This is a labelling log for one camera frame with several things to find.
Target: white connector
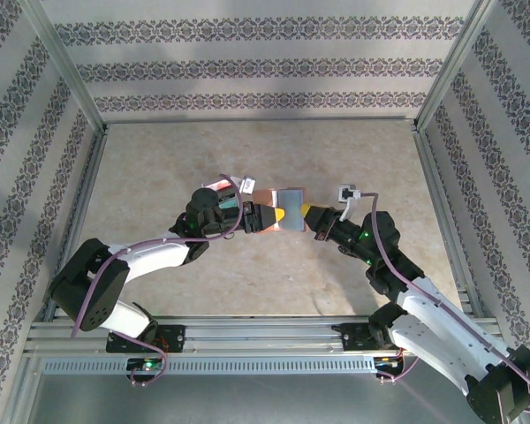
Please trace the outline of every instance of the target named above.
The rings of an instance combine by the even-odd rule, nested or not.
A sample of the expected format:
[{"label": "white connector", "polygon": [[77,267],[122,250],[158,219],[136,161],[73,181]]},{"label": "white connector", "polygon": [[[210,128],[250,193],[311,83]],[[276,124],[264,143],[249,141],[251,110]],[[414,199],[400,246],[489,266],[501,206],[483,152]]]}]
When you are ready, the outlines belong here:
[{"label": "white connector", "polygon": [[339,203],[345,203],[344,213],[339,217],[340,222],[352,217],[359,199],[361,199],[361,190],[358,190],[355,184],[339,185],[337,201]]},{"label": "white connector", "polygon": [[[249,175],[245,175],[243,178],[233,177],[230,176],[231,180],[234,182],[234,184],[239,188],[239,191],[242,194],[251,194],[254,192],[255,188],[255,178],[251,177]],[[217,178],[213,179],[212,181],[208,181],[207,183],[202,184],[202,187],[211,188],[214,191],[221,190],[222,188],[229,187],[230,183],[223,179],[223,178]]]}]

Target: cable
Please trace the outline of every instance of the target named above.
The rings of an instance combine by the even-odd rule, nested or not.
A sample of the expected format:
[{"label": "cable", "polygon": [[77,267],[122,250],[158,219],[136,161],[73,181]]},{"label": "cable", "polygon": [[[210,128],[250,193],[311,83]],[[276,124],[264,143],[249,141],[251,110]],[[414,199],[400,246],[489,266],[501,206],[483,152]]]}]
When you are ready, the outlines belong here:
[{"label": "cable", "polygon": [[220,177],[226,179],[234,188],[236,199],[239,204],[238,219],[236,220],[236,223],[233,224],[233,226],[229,230],[223,232],[222,234],[218,234],[217,236],[208,237],[208,238],[154,238],[151,240],[141,241],[134,245],[130,245],[128,247],[123,248],[119,252],[116,252],[115,254],[111,255],[111,257],[108,258],[102,264],[100,269],[98,269],[98,272],[96,272],[95,277],[93,278],[92,282],[90,283],[90,286],[88,287],[87,295],[85,296],[82,302],[82,306],[80,307],[79,314],[77,315],[77,319],[74,322],[74,327],[72,328],[71,337],[76,337],[77,334],[79,333],[80,324],[82,324],[82,320],[84,319],[84,316],[88,309],[88,304],[90,303],[90,299],[92,298],[92,295],[95,292],[96,286],[98,285],[98,281],[100,280],[102,273],[118,257],[122,256],[123,254],[131,253],[140,247],[146,247],[146,246],[152,246],[152,245],[165,245],[167,243],[173,243],[173,244],[174,243],[206,243],[207,241],[223,239],[229,236],[230,234],[232,234],[236,230],[236,228],[238,228],[239,223],[241,223],[241,218],[243,217],[243,213],[244,213],[243,207],[242,207],[241,192],[239,191],[238,187],[234,184],[234,182],[230,179],[230,177],[224,174],[220,174]]},{"label": "cable", "polygon": [[388,377],[393,383],[397,382],[401,378],[405,378],[406,375],[413,370],[414,366],[418,363],[419,359],[420,358],[418,358],[418,357],[414,358],[414,361],[410,365],[410,367],[408,367],[406,370],[403,370],[403,372],[400,373],[399,375],[393,375],[391,373],[387,373],[386,371],[381,371],[381,370],[378,370],[378,369],[377,369],[377,374],[384,375],[385,377]]},{"label": "cable", "polygon": [[[128,342],[135,343],[139,346],[146,347],[148,349],[151,349],[152,351],[159,353],[161,361],[162,361],[161,371],[159,371],[156,375],[154,375],[152,378],[150,378],[146,382],[141,382],[141,387],[147,387],[149,384],[159,380],[163,376],[163,374],[165,374],[165,371],[167,370],[167,353],[163,352],[163,350],[159,349],[157,346],[153,346],[152,344],[141,342],[137,338],[129,337],[126,334],[118,333],[117,331],[114,331],[114,334],[119,337],[124,338]],[[137,382],[133,379],[136,371],[137,371],[137,368],[134,368],[132,370],[132,373],[130,374],[130,381],[132,382],[132,386],[135,386],[137,384]]]},{"label": "cable", "polygon": [[444,305],[442,301],[439,300],[437,297],[435,297],[433,294],[428,293],[427,291],[419,287],[416,283],[410,281],[408,278],[406,278],[400,272],[397,271],[397,269],[394,267],[394,265],[390,261],[389,256],[387,255],[387,252],[385,252],[385,248],[381,241],[381,235],[379,234],[379,227],[377,226],[376,216],[377,216],[377,201],[379,199],[379,193],[363,193],[362,196],[373,197],[373,204],[371,206],[371,224],[373,226],[373,234],[375,236],[375,243],[377,244],[377,247],[379,248],[379,252],[381,253],[381,257],[384,260],[385,264],[387,265],[387,268],[389,268],[390,272],[392,272],[392,274],[394,274],[394,276],[398,278],[400,281],[405,283],[407,287],[413,288],[414,290],[420,292],[422,295],[426,296],[434,304],[441,307],[449,316],[451,316],[451,318],[454,319],[454,321],[456,321],[465,330],[467,330],[473,337],[479,340],[479,342],[482,345],[484,345],[486,349],[488,349],[490,352],[495,354],[498,359],[504,362],[512,371],[516,373],[516,375],[518,375],[522,380],[524,380],[528,384],[528,386],[530,386],[530,377],[524,374],[524,372],[520,368],[518,368],[510,359],[508,359],[501,352],[499,352],[479,332],[475,331],[469,324],[467,324],[465,321],[459,318],[450,307],[448,307],[447,305]]},{"label": "cable", "polygon": [[[229,230],[223,232],[222,234],[218,234],[217,236],[208,237],[208,238],[154,238],[154,239],[151,239],[151,240],[141,241],[141,242],[136,243],[134,245],[130,245],[130,246],[128,246],[128,247],[116,252],[115,254],[111,255],[111,257],[108,258],[102,264],[102,266],[98,269],[98,272],[96,272],[95,277],[93,278],[92,282],[90,283],[90,286],[88,287],[87,295],[85,296],[85,298],[84,298],[84,300],[82,302],[82,305],[80,306],[79,314],[77,316],[77,319],[74,322],[74,327],[72,328],[71,337],[76,337],[77,334],[79,333],[80,325],[82,324],[82,320],[84,319],[84,316],[85,316],[85,314],[87,312],[87,309],[88,309],[88,304],[90,303],[90,299],[92,298],[92,296],[93,296],[93,294],[95,292],[96,286],[98,285],[98,282],[100,281],[100,277],[102,276],[102,273],[118,257],[122,256],[123,254],[128,254],[130,252],[133,252],[134,250],[137,250],[138,248],[145,247],[145,246],[165,245],[167,243],[206,243],[207,241],[214,241],[214,240],[218,240],[218,239],[224,239],[224,238],[228,237],[230,234],[232,234],[239,227],[239,224],[241,223],[241,219],[243,217],[243,206],[242,206],[243,201],[242,201],[242,198],[241,198],[241,192],[239,191],[239,188],[235,185],[235,183],[231,180],[231,178],[229,176],[227,176],[225,174],[220,174],[220,177],[224,178],[225,180],[227,180],[231,184],[231,186],[233,187],[234,192],[236,194],[236,200],[238,201],[238,205],[239,205],[239,212],[238,212],[238,218],[236,219],[236,223]],[[114,331],[114,334],[124,338],[125,340],[128,340],[128,341],[130,341],[132,343],[135,343],[135,344],[137,344],[139,346],[146,347],[146,348],[151,349],[151,350],[153,350],[155,352],[158,352],[161,355],[161,359],[163,361],[162,370],[157,375],[155,375],[153,378],[151,378],[150,380],[148,380],[146,382],[142,382],[141,386],[143,386],[143,387],[148,386],[152,382],[155,382],[156,380],[158,380],[165,373],[166,368],[167,368],[167,354],[163,350],[161,350],[158,347],[153,346],[151,344],[147,344],[147,343],[141,342],[137,338],[129,337],[129,336],[125,335],[125,334],[122,334],[122,333],[119,333],[119,332],[116,332],[116,331]],[[135,380],[133,380],[133,376],[135,375],[135,371],[136,370],[134,369],[132,371],[132,374],[130,375],[130,380],[132,381],[133,385],[135,385],[135,383],[136,383]]]}]

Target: patterned wallpaper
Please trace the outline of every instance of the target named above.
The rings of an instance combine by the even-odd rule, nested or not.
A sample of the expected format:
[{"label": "patterned wallpaper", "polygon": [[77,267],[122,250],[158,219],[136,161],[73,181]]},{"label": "patterned wallpaper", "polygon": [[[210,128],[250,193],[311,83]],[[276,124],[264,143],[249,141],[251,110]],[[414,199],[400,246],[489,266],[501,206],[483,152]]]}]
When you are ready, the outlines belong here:
[{"label": "patterned wallpaper", "polygon": [[530,0],[496,5],[426,135],[481,302],[530,348]]},{"label": "patterned wallpaper", "polygon": [[415,117],[472,4],[43,2],[108,122]]},{"label": "patterned wallpaper", "polygon": [[0,0],[0,420],[92,138],[18,4]]}]

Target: beige floor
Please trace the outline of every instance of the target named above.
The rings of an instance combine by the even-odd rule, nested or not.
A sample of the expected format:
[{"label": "beige floor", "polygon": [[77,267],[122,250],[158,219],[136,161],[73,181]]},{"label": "beige floor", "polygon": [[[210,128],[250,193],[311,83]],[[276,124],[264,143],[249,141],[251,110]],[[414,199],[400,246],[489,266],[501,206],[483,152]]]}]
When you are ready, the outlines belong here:
[{"label": "beige floor", "polygon": [[[390,120],[113,125],[81,240],[128,243],[166,231],[200,183],[225,172],[258,188],[304,186],[337,205],[355,183],[381,194],[401,249],[458,303],[410,125]],[[354,219],[361,222],[370,200]],[[309,233],[236,234],[197,262],[129,283],[122,300],[152,314],[370,314],[386,303],[366,266]]]}]

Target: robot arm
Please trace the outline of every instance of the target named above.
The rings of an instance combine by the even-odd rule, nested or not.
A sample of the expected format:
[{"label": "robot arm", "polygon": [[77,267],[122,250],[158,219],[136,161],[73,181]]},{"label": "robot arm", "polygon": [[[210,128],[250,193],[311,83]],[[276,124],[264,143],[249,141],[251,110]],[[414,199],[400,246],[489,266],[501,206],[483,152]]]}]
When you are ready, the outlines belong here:
[{"label": "robot arm", "polygon": [[[354,191],[349,185],[340,190],[340,201],[349,206],[359,198]],[[522,378],[530,380],[530,351],[523,345],[512,350],[447,300],[398,249],[400,233],[387,212],[374,207],[359,226],[341,219],[349,211],[304,205],[302,214],[315,239],[332,240],[342,254],[369,265],[369,283],[389,299],[369,318],[370,337],[382,348],[406,349],[438,370],[484,422],[508,424],[518,417],[530,405],[530,385]]]},{"label": "robot arm", "polygon": [[[253,190],[251,181],[251,178],[231,178],[242,193]],[[77,322],[79,314],[83,314],[81,309],[91,283],[100,274],[79,329],[90,331],[102,327],[151,344],[157,322],[141,306],[129,306],[118,300],[125,284],[158,269],[195,261],[208,249],[209,235],[263,231],[283,216],[281,209],[251,201],[241,205],[234,202],[236,206],[230,206],[236,190],[227,180],[217,180],[210,186],[194,192],[185,213],[159,238],[135,245],[107,246],[97,238],[85,241],[53,279],[49,286],[51,298]]]}]

